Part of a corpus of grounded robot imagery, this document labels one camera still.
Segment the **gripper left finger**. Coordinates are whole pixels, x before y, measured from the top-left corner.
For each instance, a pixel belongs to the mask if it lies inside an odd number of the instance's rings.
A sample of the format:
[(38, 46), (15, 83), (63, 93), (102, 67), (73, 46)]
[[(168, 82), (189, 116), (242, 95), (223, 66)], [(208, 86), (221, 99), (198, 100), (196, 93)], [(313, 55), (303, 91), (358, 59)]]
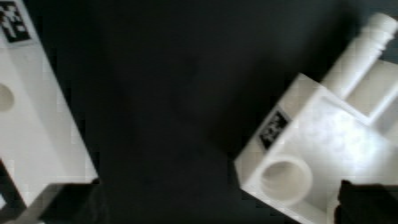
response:
[(105, 194), (98, 179), (52, 184), (15, 224), (105, 224)]

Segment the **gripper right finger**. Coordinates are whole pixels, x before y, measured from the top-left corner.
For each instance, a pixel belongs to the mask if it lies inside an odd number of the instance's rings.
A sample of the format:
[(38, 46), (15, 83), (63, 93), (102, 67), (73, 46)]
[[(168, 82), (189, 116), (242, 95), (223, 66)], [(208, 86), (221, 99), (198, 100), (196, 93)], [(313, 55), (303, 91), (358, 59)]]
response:
[(342, 181), (335, 224), (398, 224), (398, 185)]

